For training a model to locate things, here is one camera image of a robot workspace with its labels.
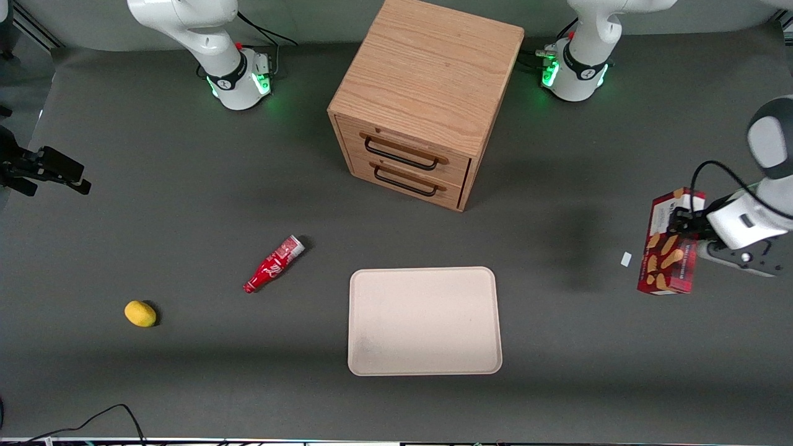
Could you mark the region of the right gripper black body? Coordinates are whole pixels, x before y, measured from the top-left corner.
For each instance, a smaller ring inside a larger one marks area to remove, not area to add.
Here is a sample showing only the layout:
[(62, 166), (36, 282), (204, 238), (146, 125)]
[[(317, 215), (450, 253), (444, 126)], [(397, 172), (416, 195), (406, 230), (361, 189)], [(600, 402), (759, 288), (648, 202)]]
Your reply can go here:
[(1, 127), (1, 178), (16, 181), (37, 180), (39, 172), (37, 151), (20, 147), (14, 133)]

